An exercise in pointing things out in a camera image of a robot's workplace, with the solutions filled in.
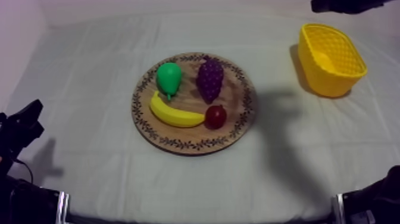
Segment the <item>yellow banana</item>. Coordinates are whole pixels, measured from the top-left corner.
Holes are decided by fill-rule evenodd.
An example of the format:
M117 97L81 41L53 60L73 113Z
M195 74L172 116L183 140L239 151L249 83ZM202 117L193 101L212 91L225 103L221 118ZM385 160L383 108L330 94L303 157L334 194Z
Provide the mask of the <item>yellow banana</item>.
M158 91L154 92L150 101L150 109L161 121L175 127L194 127L204 121L204 114L169 107L158 96L158 93Z

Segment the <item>purple grapes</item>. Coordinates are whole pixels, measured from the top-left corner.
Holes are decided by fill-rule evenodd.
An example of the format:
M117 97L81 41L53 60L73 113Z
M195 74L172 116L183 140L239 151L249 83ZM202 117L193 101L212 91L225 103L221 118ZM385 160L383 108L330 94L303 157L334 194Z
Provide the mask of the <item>purple grapes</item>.
M196 84L204 101L210 104L221 92L224 69L219 61L208 56L204 59L206 62L200 66Z

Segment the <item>wooden plate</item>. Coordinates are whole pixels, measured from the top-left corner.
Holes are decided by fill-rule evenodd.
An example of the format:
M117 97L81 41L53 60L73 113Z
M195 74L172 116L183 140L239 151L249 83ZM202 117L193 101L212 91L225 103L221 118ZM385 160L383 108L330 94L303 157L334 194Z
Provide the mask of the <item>wooden plate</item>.
M149 103L155 90L156 73L166 62L177 63L182 70L182 82L178 93L170 102L161 96L169 106L205 113L210 106L204 102L197 90L195 80L204 57L219 60L224 68L223 87L212 105L223 105L227 121L217 130L209 130L203 124L191 128L169 126L158 120ZM158 148L181 155L204 155L222 150L236 142L250 128L256 114L256 99L253 84L237 65L216 55L186 53L167 58L154 65L143 75L132 97L132 117L139 132Z

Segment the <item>yellow plastic basket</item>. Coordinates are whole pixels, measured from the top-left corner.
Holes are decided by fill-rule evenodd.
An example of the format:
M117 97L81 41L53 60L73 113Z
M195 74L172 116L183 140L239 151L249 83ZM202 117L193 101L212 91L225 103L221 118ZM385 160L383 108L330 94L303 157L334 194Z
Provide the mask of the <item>yellow plastic basket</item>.
M350 38L323 24L303 25L298 54L310 88L323 96L346 94L367 73Z

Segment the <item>table surface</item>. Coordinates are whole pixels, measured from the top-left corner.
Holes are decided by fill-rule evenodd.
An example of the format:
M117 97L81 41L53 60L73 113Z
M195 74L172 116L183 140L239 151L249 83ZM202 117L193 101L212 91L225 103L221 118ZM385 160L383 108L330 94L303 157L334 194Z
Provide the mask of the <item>table surface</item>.
M400 162L400 4L341 15L313 14L303 0L271 2L222 0L47 33L7 107L12 114L36 98L44 104L45 132L20 155L35 184L70 193L80 214L227 223L325 214L331 196L383 178ZM347 33L368 66L344 98L317 97L299 82L298 33L312 22ZM229 149L172 155L133 124L137 81L183 52L229 59L255 86L259 116ZM28 177L17 165L11 174Z

